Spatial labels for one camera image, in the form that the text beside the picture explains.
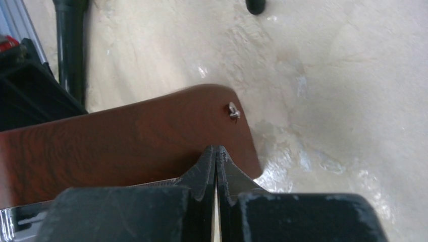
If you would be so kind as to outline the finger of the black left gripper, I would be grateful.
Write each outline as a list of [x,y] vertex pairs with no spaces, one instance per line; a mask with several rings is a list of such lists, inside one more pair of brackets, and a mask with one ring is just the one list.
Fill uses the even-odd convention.
[[87,114],[41,63],[33,42],[1,39],[1,131]]

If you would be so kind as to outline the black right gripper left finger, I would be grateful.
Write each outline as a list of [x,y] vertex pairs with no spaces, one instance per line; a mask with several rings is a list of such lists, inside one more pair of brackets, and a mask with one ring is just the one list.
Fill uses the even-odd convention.
[[216,148],[171,186],[70,188],[36,241],[211,241]]

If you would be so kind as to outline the brown wooden metronome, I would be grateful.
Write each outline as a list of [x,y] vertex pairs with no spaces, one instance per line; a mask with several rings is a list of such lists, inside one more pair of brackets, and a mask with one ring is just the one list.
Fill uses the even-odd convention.
[[[241,112],[230,117],[229,104]],[[209,145],[249,177],[262,169],[236,92],[202,84],[158,98],[1,133],[1,207],[70,187],[131,186],[181,176]]]

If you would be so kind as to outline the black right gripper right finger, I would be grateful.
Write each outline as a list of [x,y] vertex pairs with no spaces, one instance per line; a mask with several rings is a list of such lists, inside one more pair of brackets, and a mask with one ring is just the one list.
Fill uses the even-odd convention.
[[347,193],[271,193],[223,146],[216,157],[221,241],[387,241],[369,202]]

